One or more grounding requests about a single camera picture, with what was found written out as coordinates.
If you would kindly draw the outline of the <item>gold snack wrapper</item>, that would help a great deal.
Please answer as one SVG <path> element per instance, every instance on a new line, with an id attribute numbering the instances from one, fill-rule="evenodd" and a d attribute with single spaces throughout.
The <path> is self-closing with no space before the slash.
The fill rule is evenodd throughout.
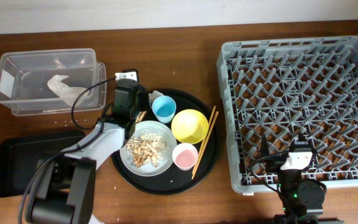
<path id="1" fill-rule="evenodd" d="M 136 122 L 136 123 L 141 122 L 141 121 L 144 119 L 144 117 L 145 117 L 146 114 L 147 114 L 147 111 L 142 111 L 142 112 L 140 112 L 140 113 L 138 114 L 138 116 L 137 116 L 135 122 Z"/>

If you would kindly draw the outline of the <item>white napkin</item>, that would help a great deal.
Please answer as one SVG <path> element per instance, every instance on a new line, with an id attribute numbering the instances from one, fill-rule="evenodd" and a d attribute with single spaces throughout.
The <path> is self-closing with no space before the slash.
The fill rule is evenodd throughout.
<path id="1" fill-rule="evenodd" d="M 59 98 L 62 98 L 66 104 L 73 106 L 75 100 L 83 93 L 86 88 L 83 87 L 70 87 L 63 83 L 63 80 L 67 79 L 68 75 L 54 75 L 48 82 L 47 86 L 54 92 Z"/>

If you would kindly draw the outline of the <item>pink plastic cup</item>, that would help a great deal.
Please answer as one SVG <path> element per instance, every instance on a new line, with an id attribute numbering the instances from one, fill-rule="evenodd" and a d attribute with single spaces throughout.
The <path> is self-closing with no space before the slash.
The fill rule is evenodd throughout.
<path id="1" fill-rule="evenodd" d="M 192 144 L 178 144 L 172 152 L 173 163 L 180 170 L 190 170 L 198 160 L 198 151 Z"/>

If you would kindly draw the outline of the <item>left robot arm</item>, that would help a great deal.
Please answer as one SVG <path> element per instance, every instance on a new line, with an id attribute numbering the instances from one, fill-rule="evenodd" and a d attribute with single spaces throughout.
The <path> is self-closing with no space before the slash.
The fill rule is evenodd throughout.
<path id="1" fill-rule="evenodd" d="M 89 135 L 39 166 L 22 196 L 18 223 L 99 223 L 93 214 L 96 170 L 128 142 L 138 114 L 149 109 L 137 80 L 117 80 L 114 101 Z"/>

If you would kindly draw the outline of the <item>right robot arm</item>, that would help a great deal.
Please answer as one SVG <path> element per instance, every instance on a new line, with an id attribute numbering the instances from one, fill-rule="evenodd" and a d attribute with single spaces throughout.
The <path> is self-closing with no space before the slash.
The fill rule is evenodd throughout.
<path id="1" fill-rule="evenodd" d="M 275 215 L 275 223 L 343 223 L 338 219 L 322 219 L 327 186 L 314 179 L 302 178 L 302 173 L 313 165 L 317 150 L 301 133 L 290 143 L 289 149 L 270 153 L 266 136 L 262 136 L 257 163 L 266 165 L 267 173 L 277 174 L 274 191 L 283 204 L 283 215 Z"/>

